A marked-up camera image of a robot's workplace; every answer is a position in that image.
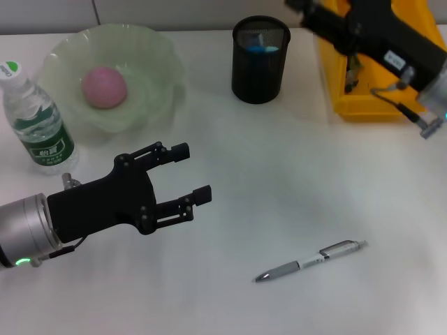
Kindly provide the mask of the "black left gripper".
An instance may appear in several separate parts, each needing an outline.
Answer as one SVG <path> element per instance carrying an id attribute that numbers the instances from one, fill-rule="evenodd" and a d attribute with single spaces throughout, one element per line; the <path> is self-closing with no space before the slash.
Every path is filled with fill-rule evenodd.
<path id="1" fill-rule="evenodd" d="M 132 154 L 115 158 L 105 177 L 47 197 L 53 228 L 60 241 L 75 241 L 119 224 L 142 235 L 192 221 L 193 206 L 212 201 L 210 185 L 176 200 L 156 203 L 148 170 L 190 158 L 189 146 L 167 149 L 156 142 Z"/>

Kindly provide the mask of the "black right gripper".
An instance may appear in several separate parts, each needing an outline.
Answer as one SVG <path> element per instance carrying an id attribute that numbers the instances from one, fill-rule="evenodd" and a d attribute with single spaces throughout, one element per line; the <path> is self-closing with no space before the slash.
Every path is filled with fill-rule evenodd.
<path id="1" fill-rule="evenodd" d="M 308 10 L 313 2 L 285 0 L 292 10 Z M 345 16 L 348 26 L 343 17 L 330 10 L 304 12 L 302 26 L 346 56 L 353 54 L 353 33 L 357 51 L 396 77 L 412 67 L 415 76 L 410 86 L 417 92 L 422 92 L 436 79 L 444 66 L 446 51 L 398 18 L 390 1 L 351 1 L 350 5 Z"/>

